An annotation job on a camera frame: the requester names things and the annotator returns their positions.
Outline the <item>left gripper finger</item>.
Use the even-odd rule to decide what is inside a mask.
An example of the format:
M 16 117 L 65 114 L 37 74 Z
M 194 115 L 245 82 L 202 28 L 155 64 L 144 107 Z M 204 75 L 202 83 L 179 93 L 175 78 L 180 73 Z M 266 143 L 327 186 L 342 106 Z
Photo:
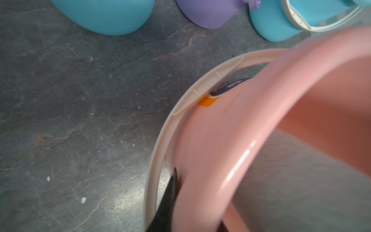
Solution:
M 170 232 L 172 227 L 173 211 L 178 195 L 178 174 L 174 168 L 157 212 L 147 228 L 147 232 Z

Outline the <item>pink plastic bucket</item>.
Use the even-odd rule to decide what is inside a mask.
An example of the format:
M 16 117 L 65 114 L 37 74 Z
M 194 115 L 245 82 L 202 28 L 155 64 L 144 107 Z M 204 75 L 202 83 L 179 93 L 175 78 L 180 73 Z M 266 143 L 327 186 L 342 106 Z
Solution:
M 369 26 L 242 54 L 193 84 L 156 141 L 144 231 L 176 168 L 171 232 L 251 232 L 232 200 L 275 130 L 371 178 Z

